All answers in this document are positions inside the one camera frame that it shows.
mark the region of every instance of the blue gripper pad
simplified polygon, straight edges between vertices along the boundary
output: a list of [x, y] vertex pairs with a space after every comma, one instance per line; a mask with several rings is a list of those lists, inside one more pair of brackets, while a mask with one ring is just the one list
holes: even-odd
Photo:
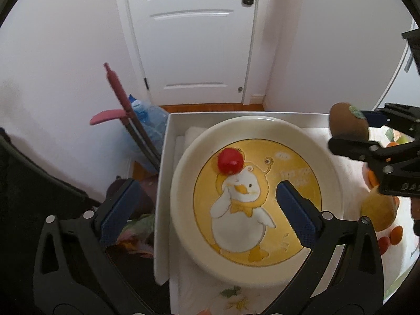
[[99, 243], [102, 247], [114, 245], [127, 220], [136, 206], [149, 198], [137, 180], [128, 179], [117, 191], [114, 197], [104, 203], [97, 210], [99, 222]]
[[277, 185], [276, 199], [302, 246], [313, 249], [322, 227], [318, 209], [289, 181]]

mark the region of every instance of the plate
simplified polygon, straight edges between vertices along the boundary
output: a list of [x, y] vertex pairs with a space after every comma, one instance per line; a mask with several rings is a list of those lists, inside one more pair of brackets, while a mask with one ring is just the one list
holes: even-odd
[[[225, 176], [217, 156], [234, 147], [244, 168]], [[288, 283], [303, 248], [276, 202], [289, 180], [318, 209], [343, 216], [342, 192], [326, 149], [282, 120], [244, 116], [221, 122], [185, 151], [171, 186], [171, 217], [193, 260], [208, 273], [243, 287]]]

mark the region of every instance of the kiwi fruit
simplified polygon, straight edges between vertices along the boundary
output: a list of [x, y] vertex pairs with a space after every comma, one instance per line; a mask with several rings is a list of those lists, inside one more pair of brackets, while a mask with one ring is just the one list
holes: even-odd
[[360, 110], [349, 103], [334, 104], [329, 125], [332, 136], [354, 141], [369, 140], [369, 125]]

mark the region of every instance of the white door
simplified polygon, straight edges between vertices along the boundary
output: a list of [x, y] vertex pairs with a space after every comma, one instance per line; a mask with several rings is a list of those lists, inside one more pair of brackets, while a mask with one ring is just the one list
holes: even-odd
[[154, 104], [242, 101], [255, 3], [128, 2]]

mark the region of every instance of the door frame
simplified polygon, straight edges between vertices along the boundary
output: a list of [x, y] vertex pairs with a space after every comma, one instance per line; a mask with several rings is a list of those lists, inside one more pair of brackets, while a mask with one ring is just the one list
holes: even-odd
[[[411, 28], [410, 30], [414, 30], [417, 27], [416, 22], [413, 18], [412, 22], [411, 22]], [[379, 106], [382, 104], [383, 100], [385, 99], [386, 95], [388, 94], [389, 90], [391, 89], [392, 85], [394, 84], [396, 77], [399, 75], [400, 71], [402, 70], [402, 66], [407, 58], [407, 55], [411, 53], [411, 49], [410, 46], [408, 44], [408, 42], [405, 44], [405, 48], [404, 48], [404, 52], [401, 56], [400, 62], [398, 63], [397, 68], [395, 69], [394, 74], [392, 75], [391, 80], [389, 81], [388, 86], [386, 87], [386, 89], [384, 90], [384, 92], [382, 93], [381, 97], [379, 98], [379, 100], [377, 101], [377, 103], [375, 104], [375, 106], [373, 107], [372, 110], [375, 110], [376, 108], [379, 108]]]
[[[153, 102], [152, 96], [144, 82], [145, 73], [137, 46], [128, 0], [116, 0], [116, 2], [125, 43], [138, 83], [139, 97]], [[250, 104], [250, 102], [262, 104], [265, 89], [271, 76], [271, 68], [274, 62], [281, 25], [279, 18], [272, 17], [272, 11], [274, 10], [272, 4], [272, 0], [255, 0], [253, 33], [251, 36], [244, 93], [242, 95], [242, 104], [245, 105]], [[267, 33], [274, 36], [274, 41], [270, 43], [270, 46], [265, 45]], [[264, 86], [263, 93], [260, 89], [261, 86]]]

